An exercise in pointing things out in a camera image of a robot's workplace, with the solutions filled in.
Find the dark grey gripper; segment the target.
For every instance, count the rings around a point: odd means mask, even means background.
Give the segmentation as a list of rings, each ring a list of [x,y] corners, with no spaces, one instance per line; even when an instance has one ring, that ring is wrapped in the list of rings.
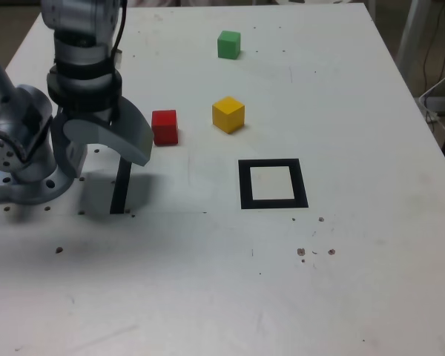
[[[123,96],[119,97],[116,107],[103,111],[59,106],[50,132],[56,163],[71,178],[81,176],[89,144],[111,148],[121,158],[140,166],[151,158],[151,126],[139,109]]]

